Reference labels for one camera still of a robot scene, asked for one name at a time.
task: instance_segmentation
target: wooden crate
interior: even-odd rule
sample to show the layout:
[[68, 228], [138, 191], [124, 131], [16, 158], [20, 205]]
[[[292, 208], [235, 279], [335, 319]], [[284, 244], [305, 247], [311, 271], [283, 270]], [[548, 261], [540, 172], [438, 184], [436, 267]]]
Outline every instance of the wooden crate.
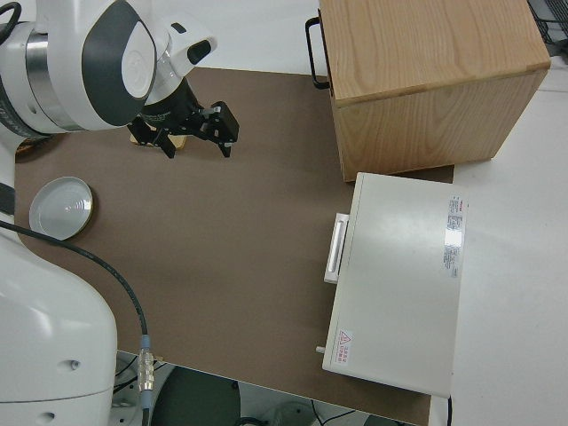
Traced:
[[525, 0], [320, 0], [343, 178], [495, 156], [550, 65]]

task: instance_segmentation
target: label sticker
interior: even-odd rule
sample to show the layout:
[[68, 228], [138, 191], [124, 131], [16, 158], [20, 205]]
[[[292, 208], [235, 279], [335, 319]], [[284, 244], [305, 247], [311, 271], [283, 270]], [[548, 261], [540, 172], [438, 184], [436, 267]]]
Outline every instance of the label sticker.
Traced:
[[463, 236], [463, 199], [455, 195], [447, 209], [446, 237], [444, 240], [444, 267], [450, 276], [460, 273], [460, 254]]
[[335, 340], [337, 341], [337, 347], [335, 348], [334, 362], [342, 366], [347, 366], [349, 364], [353, 332], [340, 329]]

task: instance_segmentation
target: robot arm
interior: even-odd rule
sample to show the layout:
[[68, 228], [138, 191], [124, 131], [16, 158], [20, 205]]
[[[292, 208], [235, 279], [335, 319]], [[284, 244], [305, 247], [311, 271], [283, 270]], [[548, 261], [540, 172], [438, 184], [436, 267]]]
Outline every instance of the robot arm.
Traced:
[[185, 79], [217, 46], [191, 15], [147, 0], [38, 0], [36, 9], [37, 21], [0, 47], [1, 100], [12, 107], [4, 127], [38, 138], [129, 125], [139, 144], [170, 157], [169, 134], [212, 140], [228, 156], [238, 123], [224, 103], [203, 108]]
[[[13, 13], [0, 25], [1, 221], [13, 223], [13, 155], [24, 138], [128, 125], [169, 156], [169, 134], [212, 140], [228, 156], [238, 123], [223, 102], [203, 108], [185, 79], [216, 47], [190, 15], [150, 0], [36, 6], [36, 22], [19, 22], [14, 2], [0, 6]], [[116, 328], [105, 301], [5, 229], [0, 271], [0, 423], [107, 426]], [[149, 372], [151, 357], [141, 358]]]

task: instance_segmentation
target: metal handle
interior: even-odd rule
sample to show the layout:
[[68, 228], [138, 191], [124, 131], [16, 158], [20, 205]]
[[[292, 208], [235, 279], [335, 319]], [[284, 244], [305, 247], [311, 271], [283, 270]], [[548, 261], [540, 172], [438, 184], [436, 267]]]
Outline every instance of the metal handle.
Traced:
[[310, 28], [314, 25], [320, 25], [320, 17], [310, 18], [305, 22], [305, 41], [308, 43], [308, 55], [310, 56], [310, 69], [312, 70], [312, 82], [316, 89], [329, 89], [329, 82], [321, 82], [316, 76], [316, 67], [313, 63], [312, 40], [310, 38]]
[[348, 223], [349, 215], [343, 215], [341, 213], [335, 215], [334, 233], [331, 237], [331, 244], [329, 245], [326, 274], [323, 279], [330, 284], [337, 284], [339, 280], [339, 267], [341, 265], [343, 244], [345, 243]]

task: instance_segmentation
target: brown table surface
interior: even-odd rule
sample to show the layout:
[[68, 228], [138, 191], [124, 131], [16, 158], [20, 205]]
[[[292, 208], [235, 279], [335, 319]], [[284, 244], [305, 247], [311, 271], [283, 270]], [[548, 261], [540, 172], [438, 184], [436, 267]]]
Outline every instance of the brown table surface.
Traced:
[[[425, 424], [430, 397], [321, 368], [335, 287], [323, 282], [336, 212], [349, 213], [328, 93], [305, 75], [196, 69], [201, 103], [224, 100], [241, 124], [225, 159], [190, 138], [169, 160], [125, 129], [66, 135], [19, 160], [17, 223], [42, 185], [87, 182], [94, 213], [70, 241], [106, 259], [145, 308], [168, 362], [401, 421]], [[447, 180], [452, 171], [434, 170]], [[25, 239], [107, 300], [119, 348], [138, 350], [128, 297], [101, 268]]]

